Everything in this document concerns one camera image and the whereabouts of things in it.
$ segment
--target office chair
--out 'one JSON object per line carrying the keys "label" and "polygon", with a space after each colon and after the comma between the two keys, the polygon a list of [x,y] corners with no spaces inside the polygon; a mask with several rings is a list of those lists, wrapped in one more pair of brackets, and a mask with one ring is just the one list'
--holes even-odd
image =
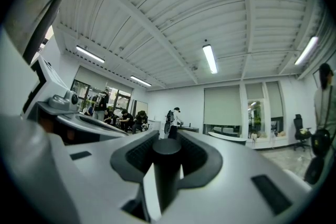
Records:
{"label": "office chair", "polygon": [[295,139],[298,140],[298,142],[294,145],[294,150],[296,150],[297,147],[302,147],[303,151],[306,151],[306,147],[309,147],[309,145],[306,144],[306,140],[311,137],[311,133],[309,132],[309,129],[307,128],[308,132],[306,134],[301,134],[300,130],[303,128],[303,122],[302,117],[300,114],[295,115],[294,125],[295,125]]}

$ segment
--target tiled floor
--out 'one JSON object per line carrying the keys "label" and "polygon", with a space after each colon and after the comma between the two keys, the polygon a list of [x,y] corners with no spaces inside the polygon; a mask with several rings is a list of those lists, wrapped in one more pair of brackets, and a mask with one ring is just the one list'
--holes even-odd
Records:
{"label": "tiled floor", "polygon": [[259,151],[261,155],[268,158],[282,169],[287,169],[303,178],[308,165],[313,157],[310,148],[306,148],[303,152],[302,148],[285,147],[281,149]]}

